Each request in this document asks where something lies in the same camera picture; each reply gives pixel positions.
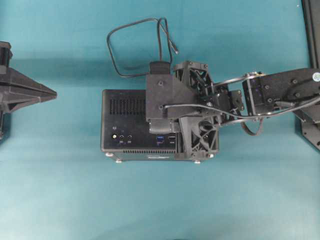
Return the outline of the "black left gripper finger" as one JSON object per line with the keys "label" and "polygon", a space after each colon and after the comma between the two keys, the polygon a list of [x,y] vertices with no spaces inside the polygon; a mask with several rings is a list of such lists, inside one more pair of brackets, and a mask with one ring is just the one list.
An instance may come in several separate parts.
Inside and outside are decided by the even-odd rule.
{"label": "black left gripper finger", "polygon": [[8,87],[11,93],[28,95],[32,97],[56,97],[57,93],[27,77],[21,72],[9,67],[6,74],[0,75],[0,86]]}
{"label": "black left gripper finger", "polygon": [[0,94],[0,110],[4,113],[13,113],[18,109],[44,103],[57,98],[57,93],[39,92],[39,96],[5,91]]}

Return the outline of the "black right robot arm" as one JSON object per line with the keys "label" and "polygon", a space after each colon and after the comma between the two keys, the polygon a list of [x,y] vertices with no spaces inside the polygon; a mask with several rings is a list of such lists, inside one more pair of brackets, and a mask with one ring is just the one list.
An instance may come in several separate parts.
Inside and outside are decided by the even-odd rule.
{"label": "black right robot arm", "polygon": [[215,83],[205,63],[185,61],[171,67],[153,61],[146,76],[149,132],[176,135],[176,160],[212,158],[219,151],[219,129],[231,124],[258,136],[266,118],[293,112],[303,122],[318,125],[319,104],[317,68],[268,75],[254,71]]}

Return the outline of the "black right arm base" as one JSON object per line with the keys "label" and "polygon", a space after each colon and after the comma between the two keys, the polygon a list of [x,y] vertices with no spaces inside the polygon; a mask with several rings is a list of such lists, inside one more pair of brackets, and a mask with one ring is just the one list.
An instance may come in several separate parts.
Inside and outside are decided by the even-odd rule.
{"label": "black right arm base", "polygon": [[320,102],[293,112],[301,135],[318,151],[320,150]]}

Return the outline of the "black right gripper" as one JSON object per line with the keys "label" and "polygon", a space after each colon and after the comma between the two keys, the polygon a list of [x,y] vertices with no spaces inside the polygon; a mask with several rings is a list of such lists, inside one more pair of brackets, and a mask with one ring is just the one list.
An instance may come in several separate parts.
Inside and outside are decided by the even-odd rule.
{"label": "black right gripper", "polygon": [[[170,63],[152,61],[150,75],[168,75]],[[230,90],[227,84],[216,86],[209,73],[208,65],[185,61],[173,68],[174,76],[184,84],[191,100],[174,100],[173,113],[189,110],[176,119],[149,119],[149,133],[166,135],[179,133],[181,150],[186,159],[209,159],[219,151],[219,129],[236,119],[244,110],[242,92]]]}

